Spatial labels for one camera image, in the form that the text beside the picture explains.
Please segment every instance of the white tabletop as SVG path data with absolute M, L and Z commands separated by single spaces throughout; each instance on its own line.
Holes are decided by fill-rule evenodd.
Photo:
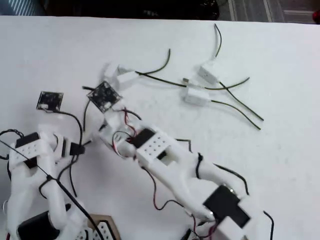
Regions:
M 318 239 L 320 28 L 217 24 L 223 37 L 217 60 L 233 73 L 225 84 L 251 77 L 232 92 L 264 117 L 261 122 L 248 114 L 261 131 L 227 106 L 189 105 L 179 87 L 151 79 L 139 79 L 121 95 L 144 120 L 175 138 L 191 139 L 192 149 L 207 160 L 245 176 L 251 195 L 275 220 L 275 240 Z M 76 141 L 79 130 L 73 119 L 36 111 L 40 91 L 63 92 L 61 110 L 82 118 L 87 97 L 81 86 L 96 86 L 107 62 L 149 71 L 161 66 L 171 48 L 168 66 L 156 76 L 180 83 L 183 77 L 195 79 L 197 68 L 212 57 L 216 44 L 211 21 L 2 16 L 0 129 L 29 134 L 40 123 L 56 123 L 60 132 Z M 211 96 L 239 106 L 225 91 Z M 89 126 L 101 117 L 91 104 Z M 14 140 L 13 136 L 1 139 Z M 1 146 L 0 152 L 8 150 Z M 10 195 L 5 161 L 0 169 L 2 203 Z M 179 239 L 192 222 L 174 204 L 156 211 L 149 176 L 99 141 L 88 146 L 73 174 L 88 212 L 113 216 L 124 240 Z M 210 191 L 201 193 L 207 196 Z M 170 198 L 159 183 L 158 204 Z M 37 203 L 44 211 L 45 201 Z M 270 221 L 261 219 L 256 239 L 268 240 L 269 233 Z

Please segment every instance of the circuit board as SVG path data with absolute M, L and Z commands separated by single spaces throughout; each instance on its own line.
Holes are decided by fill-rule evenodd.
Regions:
M 87 97 L 103 114 L 121 99 L 121 96 L 106 81 L 97 86 Z
M 63 96 L 62 92 L 42 91 L 36 109 L 60 111 Z

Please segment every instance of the white plastic part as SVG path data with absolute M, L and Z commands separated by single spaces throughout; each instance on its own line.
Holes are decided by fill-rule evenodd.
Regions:
M 104 71 L 103 77 L 107 79 L 107 82 L 112 82 L 113 78 L 118 73 L 119 64 L 116 62 L 110 62 Z
M 84 204 L 76 199 L 77 202 L 84 207 Z M 81 230 L 87 225 L 87 217 L 80 211 L 80 209 L 74 204 L 71 206 L 70 210 L 67 212 L 67 222 L 57 240 L 73 240 L 79 236 Z
M 99 228 L 100 232 L 102 233 L 104 240 L 115 240 L 112 237 L 111 231 L 105 222 L 100 222 L 98 224 L 98 228 Z M 99 235 L 97 233 L 97 230 L 94 230 L 92 240 L 101 240 L 101 238 L 99 237 Z
M 211 60 L 200 66 L 198 74 L 208 83 L 215 84 L 220 81 L 223 82 L 228 71 L 230 71 L 230 69 L 225 69 L 218 61 Z
M 69 145 L 70 141 L 64 141 L 59 134 L 47 133 L 41 131 L 39 139 L 21 147 L 16 148 L 29 159 L 37 159 L 37 165 L 29 169 L 26 164 L 26 158 L 14 150 L 9 153 L 9 170 L 11 171 L 11 195 L 7 204 L 7 228 L 12 240 L 18 240 L 18 226 L 26 219 L 31 205 L 36 196 L 39 195 L 39 186 L 47 180 L 46 174 L 53 178 L 58 176 L 58 165 L 56 164 L 62 158 L 63 144 Z M 69 147 L 66 146 L 65 155 L 69 155 Z M 63 191 L 56 181 L 51 180 L 42 188 L 42 194 L 47 198 L 49 208 L 49 219 L 52 226 L 63 231 L 66 226 L 72 225 L 75 234 L 68 234 L 63 240 L 74 239 L 81 230 L 84 215 L 78 209 L 66 211 Z
M 212 238 L 217 240 L 243 240 L 244 236 L 244 231 L 229 216 L 226 216 L 219 223 Z
M 204 106 L 210 101 L 210 95 L 200 88 L 188 86 L 184 100 L 190 104 Z
M 134 81 L 139 77 L 135 71 L 129 71 L 115 77 L 118 89 L 126 90 L 134 84 Z

